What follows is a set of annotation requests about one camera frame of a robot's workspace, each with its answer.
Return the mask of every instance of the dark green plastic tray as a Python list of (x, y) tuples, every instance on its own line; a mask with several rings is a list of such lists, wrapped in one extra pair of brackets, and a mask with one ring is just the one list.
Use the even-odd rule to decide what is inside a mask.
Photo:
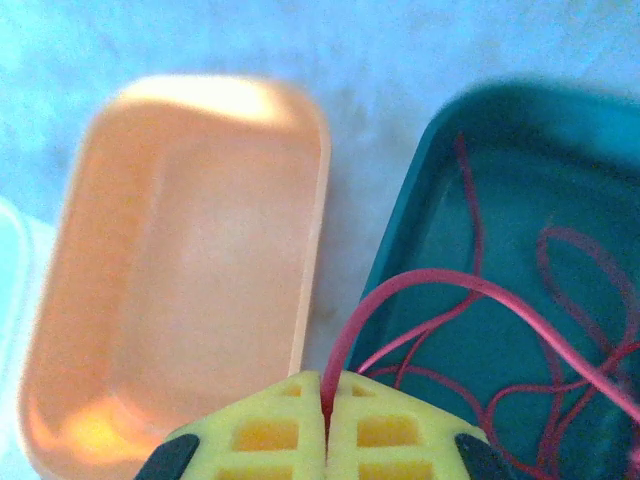
[[(414, 268), (470, 269), (471, 222), (453, 154), (459, 131), (465, 135), (486, 225), (484, 277), (521, 295), (583, 355), (601, 362), (593, 342), (544, 289), (536, 269), (536, 238), (550, 223), (586, 233), (614, 254), (637, 285), (640, 109), (629, 101), (524, 83), (484, 87), (449, 104), (420, 141), (365, 293)], [(552, 241), (549, 252), (559, 285), (619, 340), (624, 311), (604, 274), (567, 245)], [(455, 287), (418, 286), (396, 295), (361, 332), (349, 369), (465, 294)], [(380, 366), (398, 363), (406, 350), (389, 355)], [(630, 371), (640, 372), (639, 356), (630, 357)], [(533, 331), (488, 299), (438, 330), (413, 363), (451, 376), (485, 404), (504, 386), (550, 382)], [(568, 367), (566, 372), (576, 378)], [(392, 382), (390, 376), (378, 379)], [(423, 377), (407, 375), (402, 389), (475, 422), (456, 394)], [(549, 405), (548, 396), (516, 395), (498, 407), (497, 432), (521, 460), (535, 463)], [(598, 397), (563, 440), (563, 478), (620, 478), (630, 438), (626, 416)]]

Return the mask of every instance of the plastic tray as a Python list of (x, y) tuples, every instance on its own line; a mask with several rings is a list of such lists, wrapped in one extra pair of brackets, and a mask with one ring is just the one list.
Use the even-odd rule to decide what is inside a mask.
[(98, 116), (19, 399), (40, 475), (133, 478), (299, 370), (329, 150), (305, 96), (247, 78), (149, 78)]
[[(420, 141), (365, 293), (417, 267), (469, 271), (471, 222), (453, 154), (459, 131), (468, 144), (487, 230), (483, 275), (521, 295), (587, 358), (601, 361), (594, 344), (545, 291), (535, 244), (549, 223), (573, 227), (601, 242), (638, 283), (640, 109), (600, 95), (526, 83), (484, 87), (448, 105)], [(562, 288), (619, 339), (624, 312), (605, 276), (569, 246), (552, 242), (550, 255)], [(349, 368), (465, 294), (455, 287), (419, 286), (396, 295), (361, 332)], [(398, 363), (406, 351), (394, 352), (384, 364)], [(630, 358), (629, 371), (640, 372), (638, 356)], [(533, 331), (488, 299), (438, 330), (413, 363), (457, 379), (484, 403), (509, 384), (550, 381)], [(568, 367), (567, 373), (576, 378)], [(461, 399), (423, 377), (408, 375), (403, 390), (474, 421)], [(535, 463), (549, 405), (549, 396), (518, 395), (498, 407), (499, 437), (525, 461)], [(598, 398), (562, 443), (563, 478), (621, 478), (629, 439), (625, 415)]]

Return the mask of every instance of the black plastic piece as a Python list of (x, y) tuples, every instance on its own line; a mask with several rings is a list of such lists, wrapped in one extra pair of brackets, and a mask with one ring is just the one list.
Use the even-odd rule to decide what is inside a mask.
[(456, 446), (470, 480), (516, 480), (511, 465), (491, 445), (473, 435), (459, 433)]
[(198, 445), (200, 439), (192, 433), (163, 443), (153, 451), (134, 480), (180, 480)]

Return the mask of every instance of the orange plastic tray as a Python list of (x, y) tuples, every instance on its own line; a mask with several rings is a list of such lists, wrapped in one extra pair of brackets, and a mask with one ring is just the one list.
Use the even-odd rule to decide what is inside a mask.
[(152, 77), (75, 172), (19, 415), (44, 478), (132, 478), (172, 429), (300, 369), (330, 157), (302, 94)]

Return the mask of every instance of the tangled red cord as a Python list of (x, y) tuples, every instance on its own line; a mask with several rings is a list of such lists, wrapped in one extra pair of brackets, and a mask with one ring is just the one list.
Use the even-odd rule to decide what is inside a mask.
[[(386, 299), (405, 288), (421, 283), (449, 283), (451, 285), (463, 286), (469, 290), (469, 293), (462, 302), (451, 310), (421, 323), (417, 327), (414, 327), (389, 344), (385, 345), (369, 357), (357, 369), (357, 372), (360, 374), (366, 374), (369, 377), (395, 373), (395, 388), (400, 388), (402, 380), (407, 373), (423, 375), (450, 388), (467, 401), (476, 415), (478, 423), (487, 433), (490, 442), (503, 453), (505, 458), (513, 466), (536, 479), (556, 480), (560, 477), (558, 465), (558, 448), (560, 441), (571, 422), (578, 416), (598, 391), (605, 394), (632, 417), (634, 420), (636, 439), (640, 439), (640, 407), (634, 403), (631, 397), (630, 379), (620, 368), (620, 362), (627, 355), (630, 355), (640, 349), (640, 342), (634, 342), (639, 326), (639, 309), (637, 298), (634, 293), (634, 286), (624, 271), (617, 266), (613, 257), (590, 237), (576, 232), (575, 230), (563, 227), (547, 227), (540, 233), (537, 242), (536, 254), (538, 268), (545, 287), (549, 290), (556, 303), (562, 306), (567, 313), (585, 329), (587, 334), (593, 339), (598, 347), (608, 355), (607, 360), (599, 368), (595, 368), (582, 358), (578, 352), (576, 352), (569, 343), (546, 322), (544, 318), (524, 303), (524, 301), (511, 292), (480, 278), (485, 242), (484, 227), (480, 216), (475, 185), (473, 182), (471, 168), (469, 166), (465, 143), (461, 134), (456, 138), (455, 152), (462, 172), (465, 196), (469, 205), (473, 224), (473, 275), (441, 269), (414, 270), (392, 277), (374, 289), (373, 292), (363, 299), (336, 340), (329, 357), (325, 374), (323, 375), (321, 397), (323, 412), (325, 414), (325, 422), (328, 428), (333, 409), (333, 398), (337, 389), (340, 372), (351, 346), (370, 315)], [(547, 241), (549, 238), (568, 242), (589, 255), (598, 267), (607, 275), (612, 285), (614, 285), (620, 292), (625, 305), (627, 318), (625, 333), (618, 345), (611, 345), (609, 339), (597, 323), (594, 322), (582, 308), (575, 304), (555, 284), (547, 254)], [(456, 318), (483, 295), (491, 297), (510, 308), (538, 333), (540, 344), (547, 364), (549, 365), (552, 378), (551, 385), (519, 384), (504, 388), (494, 395), (486, 408), (483, 408), (475, 396), (457, 382), (433, 370), (411, 365), (411, 360), (418, 349), (437, 328)], [(411, 346), (409, 352), (400, 365), (370, 371), (370, 368), (388, 353), (414, 339), (414, 344)], [(573, 383), (564, 383), (564, 376), (560, 363), (561, 358), (580, 373), (583, 376), (583, 379)], [(609, 380), (608, 375), (611, 374), (616, 375), (616, 378), (619, 384), (622, 385), (622, 388), (617, 387)], [(591, 384), (591, 386), (573, 405), (569, 412), (563, 416), (561, 408), (564, 395), (588, 384)], [(538, 444), (536, 465), (527, 465), (506, 450), (501, 445), (493, 426), (493, 416), (498, 403), (506, 396), (514, 393), (553, 395), (551, 411)], [(629, 469), (627, 471), (628, 479), (636, 478), (635, 475), (640, 470), (639, 445), (640, 443), (636, 442), (636, 447), (631, 454)]]

